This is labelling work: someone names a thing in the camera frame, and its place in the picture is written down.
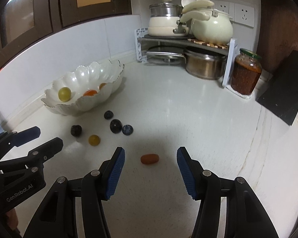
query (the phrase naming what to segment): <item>wooden trivet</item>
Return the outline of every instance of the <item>wooden trivet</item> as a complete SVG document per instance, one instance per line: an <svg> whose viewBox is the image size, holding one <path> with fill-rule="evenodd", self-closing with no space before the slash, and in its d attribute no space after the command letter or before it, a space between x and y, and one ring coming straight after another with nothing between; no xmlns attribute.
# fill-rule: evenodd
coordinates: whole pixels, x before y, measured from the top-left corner
<svg viewBox="0 0 298 238"><path fill-rule="evenodd" d="M228 48L229 48L229 46L215 45L215 44L207 43L207 42L197 40L197 39L194 39L194 38L188 38L188 41L193 42L195 44L204 45L204 46L213 47L213 48L222 48L222 49L225 49L225 50L228 50Z"/></svg>

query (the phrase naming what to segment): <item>scalloped bowl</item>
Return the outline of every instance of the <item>scalloped bowl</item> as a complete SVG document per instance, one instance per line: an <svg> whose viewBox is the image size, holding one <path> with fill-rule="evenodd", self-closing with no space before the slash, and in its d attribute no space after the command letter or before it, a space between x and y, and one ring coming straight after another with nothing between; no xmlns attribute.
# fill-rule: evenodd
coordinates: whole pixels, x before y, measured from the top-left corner
<svg viewBox="0 0 298 238"><path fill-rule="evenodd" d="M67 73L53 81L52 88L45 90L46 98L41 100L52 113L75 115L89 111L103 103L119 88L123 71L124 65L121 66L119 60L93 62L88 67L79 66L76 71ZM106 83L106 85L99 90L99 85L102 83ZM68 102L60 104L58 91L63 87L71 89L72 97ZM94 89L98 93L93 96L83 96L89 89Z"/></svg>

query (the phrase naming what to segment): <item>countertop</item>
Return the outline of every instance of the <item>countertop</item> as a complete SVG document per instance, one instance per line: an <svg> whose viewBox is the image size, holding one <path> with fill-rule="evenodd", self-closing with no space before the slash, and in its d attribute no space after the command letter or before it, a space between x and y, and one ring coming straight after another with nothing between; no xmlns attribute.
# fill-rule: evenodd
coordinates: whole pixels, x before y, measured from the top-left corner
<svg viewBox="0 0 298 238"><path fill-rule="evenodd" d="M131 124L134 133L113 134L110 121L103 117L106 110L112 110L123 124ZM70 135L73 124L83 127L82 137ZM187 194L180 175L176 162L180 146L219 177L243 176L280 238L288 237L295 224L298 124L289 127L255 100L246 101L222 89L219 82L198 79L180 66L127 64L121 87L104 104L77 117L56 115L41 107L15 131L32 126L41 129L41 136L13 148L4 159L26 156L54 137L63 139L64 148L44 164L46 187L16 208L21 233L59 176L85 176L110 159L117 146L125 149L126 162L115 195L103 202L112 238L191 235L199 202ZM100 136L99 146L88 144L91 134ZM142 165L140 157L148 153L159 154L160 161ZM224 235L225 211L226 200L222 199L218 237Z"/></svg>

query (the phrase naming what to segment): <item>backsplash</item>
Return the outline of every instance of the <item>backsplash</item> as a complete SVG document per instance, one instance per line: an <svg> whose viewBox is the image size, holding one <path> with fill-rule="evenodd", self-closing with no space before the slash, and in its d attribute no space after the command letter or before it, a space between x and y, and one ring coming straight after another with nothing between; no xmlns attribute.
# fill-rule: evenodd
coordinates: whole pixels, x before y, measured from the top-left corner
<svg viewBox="0 0 298 238"><path fill-rule="evenodd" d="M51 35L0 71L0 122L32 95L79 65L135 52L139 15L89 21Z"/></svg>

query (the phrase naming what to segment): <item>blueberry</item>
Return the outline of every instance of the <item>blueberry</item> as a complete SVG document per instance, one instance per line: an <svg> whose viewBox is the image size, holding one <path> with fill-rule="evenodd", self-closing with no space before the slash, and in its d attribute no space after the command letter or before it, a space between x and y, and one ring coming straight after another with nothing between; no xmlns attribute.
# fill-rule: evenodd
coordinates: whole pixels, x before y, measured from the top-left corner
<svg viewBox="0 0 298 238"><path fill-rule="evenodd" d="M127 124L123 126L123 134L129 136L130 134L132 134L134 132L134 129L131 125Z"/></svg>
<svg viewBox="0 0 298 238"><path fill-rule="evenodd" d="M73 125L71 127L71 134L74 136L74 137L79 137L81 134L82 134L82 126L80 125Z"/></svg>
<svg viewBox="0 0 298 238"><path fill-rule="evenodd" d="M117 119L114 119L110 122L110 130L111 132L113 133L120 133L121 132L121 129L122 129L122 124L121 124L121 121L117 120Z"/></svg>
<svg viewBox="0 0 298 238"><path fill-rule="evenodd" d="M114 113L112 112L112 111L106 111L105 113L104 113L104 118L106 119L106 120L109 120L109 119L111 119L111 118L113 118L114 117Z"/></svg>

